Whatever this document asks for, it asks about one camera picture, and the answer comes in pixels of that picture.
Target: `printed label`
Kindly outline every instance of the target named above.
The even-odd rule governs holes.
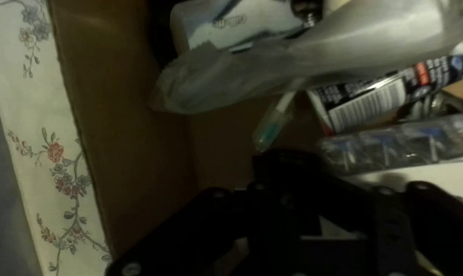
[[[325,124],[343,132],[371,118],[396,111],[405,104],[438,92],[463,80],[463,55],[451,55],[417,63],[412,68],[313,91],[314,106]]]
[[[368,121],[380,114],[397,109],[405,103],[405,95],[403,81],[396,80],[330,111],[331,124],[336,132],[342,132],[357,123]]]

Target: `clear plastic bag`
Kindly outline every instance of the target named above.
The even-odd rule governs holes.
[[[328,138],[320,155],[340,175],[463,163],[463,115]]]
[[[169,65],[156,111],[198,114],[242,100],[371,78],[449,54],[463,42],[463,0],[354,0],[290,40],[241,54],[202,45]]]

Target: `white fabric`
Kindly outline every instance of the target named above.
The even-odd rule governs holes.
[[[0,0],[0,118],[43,275],[104,275],[110,255],[44,0]]]

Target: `plastic container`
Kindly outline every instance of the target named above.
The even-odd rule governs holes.
[[[267,152],[287,123],[291,120],[288,112],[290,104],[293,103],[296,92],[285,94],[277,104],[274,104],[261,120],[258,129],[253,134],[253,143],[258,153]]]
[[[419,101],[463,80],[463,55],[420,61],[385,77],[308,91],[308,97],[333,134],[342,134],[379,115]]]
[[[340,175],[463,161],[463,115],[328,138],[320,152]]]

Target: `plastic bag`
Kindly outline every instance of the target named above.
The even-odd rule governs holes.
[[[463,42],[463,0],[356,0],[297,38],[242,54],[202,45],[170,63],[150,106],[198,114],[242,100],[371,78],[449,54]]]

